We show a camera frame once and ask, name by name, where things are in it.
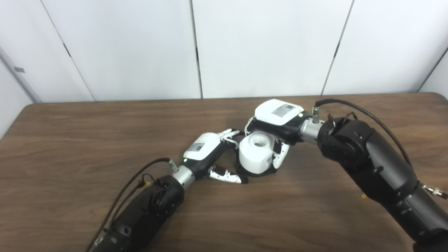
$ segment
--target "robotic finger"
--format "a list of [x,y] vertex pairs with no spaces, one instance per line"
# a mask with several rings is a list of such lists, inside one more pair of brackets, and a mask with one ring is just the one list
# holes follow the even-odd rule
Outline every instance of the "robotic finger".
[[235,184],[247,184],[249,182],[246,176],[238,175],[235,172],[216,165],[210,167],[210,178]]
[[231,139],[232,137],[234,137],[236,135],[240,135],[240,131],[234,130],[234,129],[226,129],[223,132],[217,133],[217,135],[221,140]]

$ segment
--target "hole in white object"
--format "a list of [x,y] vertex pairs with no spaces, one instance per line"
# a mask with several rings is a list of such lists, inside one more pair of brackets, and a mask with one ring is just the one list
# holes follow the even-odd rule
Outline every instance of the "hole in white object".
[[256,134],[252,137],[252,142],[255,144],[255,146],[258,147],[264,147],[266,145],[269,145],[269,138],[262,134]]

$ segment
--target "white cylindrical object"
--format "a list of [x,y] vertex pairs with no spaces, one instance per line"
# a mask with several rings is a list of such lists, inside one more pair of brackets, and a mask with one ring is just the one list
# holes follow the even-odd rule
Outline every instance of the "white cylindrical object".
[[254,131],[240,142],[240,164],[247,171],[261,174],[272,164],[275,136]]

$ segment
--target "panel seam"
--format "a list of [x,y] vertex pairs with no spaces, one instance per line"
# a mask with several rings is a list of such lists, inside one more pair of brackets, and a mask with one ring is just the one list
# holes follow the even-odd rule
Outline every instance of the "panel seam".
[[86,80],[85,80],[84,77],[82,76],[81,71],[79,71],[79,68],[78,68],[78,66],[76,65],[75,60],[73,59],[73,57],[72,57],[71,54],[69,53],[69,50],[68,50],[66,44],[64,43],[64,40],[62,39],[62,37],[61,37],[61,35],[60,35],[58,29],[56,28],[56,25],[55,25],[55,23],[53,22],[53,19],[52,19],[52,17],[50,16],[50,13],[48,13],[48,10],[47,10],[47,8],[45,7],[45,5],[43,4],[42,0],[39,0],[39,1],[40,1],[40,3],[42,4],[43,9],[44,9],[45,12],[47,13],[47,16],[48,16],[48,18],[50,19],[50,22],[52,23],[53,27],[55,28],[56,33],[57,33],[57,35],[59,36],[59,39],[60,39],[61,42],[62,42],[62,45],[64,46],[65,50],[66,50],[67,53],[69,54],[70,59],[71,59],[72,62],[73,62],[73,65],[75,65],[76,71],[78,72],[79,76],[81,77],[82,82],[84,82],[84,85],[86,86],[87,90],[89,91],[90,96],[92,97],[93,101],[96,101],[96,100],[95,100],[95,97],[93,97],[92,91],[90,91],[90,88],[89,88],[89,86],[88,86],[87,83],[86,83]]
[[355,3],[355,0],[352,1],[352,4],[350,5],[349,13],[347,14],[347,18],[345,19],[344,27],[342,28],[342,32],[341,32],[340,37],[339,37],[339,41],[338,41],[338,43],[336,45],[336,50],[335,50],[335,54],[334,54],[333,59],[332,59],[332,63],[330,64],[330,68],[328,69],[327,77],[325,78],[325,82],[323,83],[322,91],[320,92],[321,96],[323,96],[323,92],[325,91],[325,87],[327,86],[328,78],[330,77],[330,72],[331,72],[331,70],[333,68],[333,63],[335,62],[336,55],[338,53],[340,43],[341,43],[342,38],[344,36],[345,28],[347,27],[347,23],[349,22],[350,14],[352,13],[352,8],[353,8],[354,3]]
[[445,55],[447,55],[448,57],[448,48],[445,49],[445,52],[442,53],[442,56],[440,57],[440,59],[437,61],[437,63],[434,65],[434,67],[432,68],[431,72],[429,72],[428,76],[426,76],[425,80],[423,81],[423,83],[420,85],[420,87],[417,89],[417,92],[420,92],[420,89],[422,89],[422,87],[425,85],[426,81],[428,81],[429,77],[431,76],[432,72],[434,72],[434,70],[437,68],[437,66],[439,65],[439,63],[442,61],[442,59],[445,57]]
[[193,0],[189,0],[189,2],[190,2],[191,26],[193,28],[194,52],[195,52],[195,55],[196,55],[196,67],[198,69],[199,93],[200,93],[201,99],[204,99],[204,95],[203,95],[203,92],[202,92],[201,67],[200,67],[200,64],[199,64],[198,41],[196,39],[196,23],[194,22]]

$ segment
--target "black cable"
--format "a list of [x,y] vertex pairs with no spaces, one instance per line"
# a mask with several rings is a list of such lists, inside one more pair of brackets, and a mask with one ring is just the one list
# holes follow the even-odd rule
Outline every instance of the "black cable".
[[118,215],[118,212],[120,211],[120,209],[123,207],[123,205],[125,204],[125,202],[132,196],[132,194],[135,193],[135,191],[139,188],[141,188],[142,186],[140,186],[140,183],[138,185],[136,185],[130,192],[129,194],[125,197],[125,199],[118,205],[117,209],[115,210],[115,213],[112,215],[111,221],[109,222],[109,227],[108,230],[112,229],[112,223],[115,220],[116,216]]
[[129,187],[129,185],[143,172],[145,171],[148,167],[150,167],[151,165],[155,164],[155,163],[159,163],[159,162],[169,162],[170,159],[167,157],[163,157],[163,158],[158,158],[154,161],[152,161],[151,163],[145,165],[143,168],[141,168],[127,183],[126,185],[123,187],[123,189],[118,193],[118,196],[115,198],[114,202],[112,203],[111,208],[109,209],[109,212],[106,214],[106,217],[104,218],[103,222],[101,223],[98,231],[96,231],[96,234],[93,236],[92,240],[89,242],[89,245],[87,246],[85,252],[89,252],[89,250],[92,248],[93,243],[95,243],[96,239],[98,238],[99,234],[101,233],[101,231],[103,230],[104,226],[106,225],[106,223],[108,222],[108,219],[113,211],[113,209],[115,208],[116,204],[118,203],[118,200],[120,200],[121,196],[123,195],[123,193],[126,191],[126,189]]
[[408,154],[406,153],[405,149],[403,148],[403,146],[401,145],[400,141],[398,141],[398,139],[396,138],[396,136],[392,133],[392,131],[390,131],[390,129],[387,128],[387,126],[380,121],[375,115],[373,115],[372,113],[370,113],[369,111],[361,108],[358,105],[355,105],[351,102],[345,101],[345,100],[338,100],[338,99],[325,99],[325,100],[319,100],[316,101],[316,104],[314,105],[315,107],[319,107],[321,105],[324,104],[329,104],[329,103],[341,103],[347,106],[350,106],[352,108],[355,108],[359,111],[361,111],[362,113],[364,113],[365,115],[367,115],[368,117],[372,118],[376,123],[378,123],[381,128],[383,128],[384,131],[386,131],[386,133],[392,138],[392,140],[395,142],[395,144],[397,145],[397,147],[400,149],[401,154],[403,155],[403,158],[405,159],[406,163],[408,163],[408,165],[410,165],[412,167],[411,164],[411,160],[409,159]]

